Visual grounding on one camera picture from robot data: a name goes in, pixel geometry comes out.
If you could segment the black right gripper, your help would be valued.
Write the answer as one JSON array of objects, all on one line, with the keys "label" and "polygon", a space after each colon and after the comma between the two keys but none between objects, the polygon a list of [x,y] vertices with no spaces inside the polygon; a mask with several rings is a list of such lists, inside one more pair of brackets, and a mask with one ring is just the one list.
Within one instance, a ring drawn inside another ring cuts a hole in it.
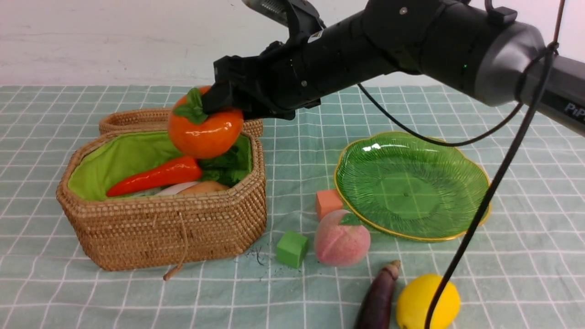
[{"label": "black right gripper", "polygon": [[292,120],[298,110],[320,106],[319,56],[318,42],[274,42],[257,56],[220,58],[214,84],[202,87],[202,110],[235,108],[246,119]]}]

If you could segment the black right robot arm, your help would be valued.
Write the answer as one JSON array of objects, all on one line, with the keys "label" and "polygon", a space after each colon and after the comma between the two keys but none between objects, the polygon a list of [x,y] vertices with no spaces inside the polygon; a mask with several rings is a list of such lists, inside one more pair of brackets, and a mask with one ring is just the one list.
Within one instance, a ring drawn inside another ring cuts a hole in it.
[{"label": "black right robot arm", "polygon": [[214,62],[215,83],[202,97],[207,114],[238,108],[246,119],[292,120],[295,111],[381,75],[426,75],[487,106],[535,102],[547,47],[540,31],[466,0],[370,0],[364,10],[326,27],[307,0],[247,0],[288,27],[249,58]]}]

